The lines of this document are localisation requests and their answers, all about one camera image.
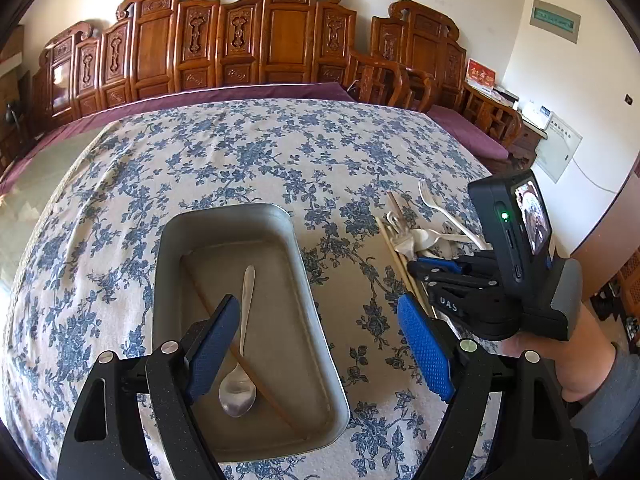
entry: tablecloth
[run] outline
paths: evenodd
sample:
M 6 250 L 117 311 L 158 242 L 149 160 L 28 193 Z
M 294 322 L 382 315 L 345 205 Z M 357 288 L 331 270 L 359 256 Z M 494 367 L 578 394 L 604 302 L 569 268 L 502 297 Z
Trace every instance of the tablecloth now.
M 292 217 L 351 420 L 329 447 L 224 465 L 226 476 L 411 478 L 446 405 L 428 391 L 399 330 L 404 287 L 374 216 L 383 215 L 392 190 L 412 224 L 442 222 L 419 199 L 425 178 L 479 234 L 466 184 L 487 174 L 426 115 L 388 107 L 244 100 L 111 123 L 58 186 L 18 270 L 3 339 L 10 431 L 38 471 L 54 478 L 97 355 L 152 351 L 163 226 L 187 210 L 270 202 Z M 168 480 L 148 399 L 140 406 L 156 473 Z M 492 417 L 485 419 L 468 476 L 490 444 Z

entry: wooden chopstick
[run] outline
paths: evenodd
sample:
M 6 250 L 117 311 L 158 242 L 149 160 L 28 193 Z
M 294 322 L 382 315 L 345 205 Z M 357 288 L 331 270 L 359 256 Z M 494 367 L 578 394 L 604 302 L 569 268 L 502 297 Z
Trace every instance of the wooden chopstick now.
M 186 271 L 187 276 L 191 280 L 191 285 L 193 285 L 193 288 L 196 291 L 198 298 L 200 299 L 200 302 L 209 313 L 209 315 L 213 314 L 215 308 L 212 306 L 212 304 L 209 303 L 209 300 L 204 295 L 204 292 L 200 284 L 195 279 L 193 273 L 191 272 L 188 263 L 184 258 L 182 258 L 181 261 L 184 265 L 184 270 Z M 236 361 L 238 361 L 238 364 L 242 367 L 242 370 L 244 370 L 249 378 L 254 382 L 256 389 L 264 397 L 264 400 L 269 403 L 276 414 L 293 430 L 298 438 L 306 440 L 306 433 L 296 424 L 296 421 L 289 415 L 289 413 L 287 413 L 286 410 L 284 410 L 284 408 L 278 403 L 276 398 L 268 389 L 267 385 L 262 382 L 260 377 L 255 373 L 252 366 L 248 363 L 248 361 L 240 355 L 240 349 L 235 342 L 231 343 L 231 345 L 229 346 L 229 351 L 231 352 L 231 355 L 236 359 Z
M 396 272 L 402 278 L 404 287 L 406 288 L 406 290 L 414 294 L 414 296 L 418 300 L 418 303 L 420 303 L 420 306 L 428 314 L 428 316 L 435 317 L 435 312 L 433 311 L 433 307 L 429 308 L 424 303 L 424 299 L 422 298 L 422 293 L 420 292 L 420 289 L 418 288 L 418 285 L 415 282 L 414 277 L 409 275 L 406 272 L 406 258 L 404 257 L 403 254 L 398 254 L 394 249 L 394 246 L 391 243 L 391 238 L 389 238 L 389 233 L 386 230 L 386 226 L 382 223 L 382 220 L 377 216 L 375 217 L 375 219 L 376 219 L 376 224 L 380 229 L 380 233 L 382 234 L 382 237 L 385 239 L 386 247 L 389 249 L 389 252 L 391 253 L 391 258 L 394 261 Z

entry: metal tray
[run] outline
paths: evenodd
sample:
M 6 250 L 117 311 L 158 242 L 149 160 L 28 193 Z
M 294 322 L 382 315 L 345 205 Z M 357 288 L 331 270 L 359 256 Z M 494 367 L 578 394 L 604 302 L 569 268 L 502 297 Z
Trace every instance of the metal tray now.
M 293 225 L 272 204 L 243 204 L 183 213 L 160 240 L 154 285 L 153 348 L 180 339 L 209 314 L 180 265 L 184 256 L 209 303 L 238 300 L 248 265 L 255 287 L 244 356 L 307 437 L 294 434 L 258 393 L 231 418 L 220 406 L 220 381 L 236 365 L 227 353 L 210 392 L 193 405 L 219 462 L 248 462 L 328 446 L 345 430 L 349 405 L 322 332 Z

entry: blue gripper pad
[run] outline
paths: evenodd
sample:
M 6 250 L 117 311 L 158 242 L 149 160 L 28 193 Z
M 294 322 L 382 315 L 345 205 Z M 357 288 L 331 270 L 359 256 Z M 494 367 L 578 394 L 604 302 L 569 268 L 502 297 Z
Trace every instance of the blue gripper pad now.
M 225 358 L 226 350 L 238 329 L 240 304 L 231 295 L 225 299 L 226 303 L 220 304 L 213 313 L 212 317 L 220 310 L 191 359 L 191 377 L 184 391 L 188 404 L 193 404 L 199 396 L 211 389 L 222 360 Z
M 405 294 L 398 300 L 398 321 L 406 337 L 418 368 L 427 379 L 429 389 L 449 402 L 455 388 L 451 383 L 449 360 L 422 315 L 422 307 Z

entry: hand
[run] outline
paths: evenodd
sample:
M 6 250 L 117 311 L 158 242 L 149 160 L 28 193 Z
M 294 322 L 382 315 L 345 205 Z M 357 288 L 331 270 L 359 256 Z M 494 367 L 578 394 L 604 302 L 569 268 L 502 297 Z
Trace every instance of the hand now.
M 616 348 L 583 304 L 569 341 L 520 332 L 502 344 L 504 354 L 512 357 L 519 357 L 526 350 L 535 350 L 542 357 L 553 359 L 556 376 L 562 386 L 562 398 L 568 402 L 584 400 L 593 394 L 609 375 L 616 358 Z

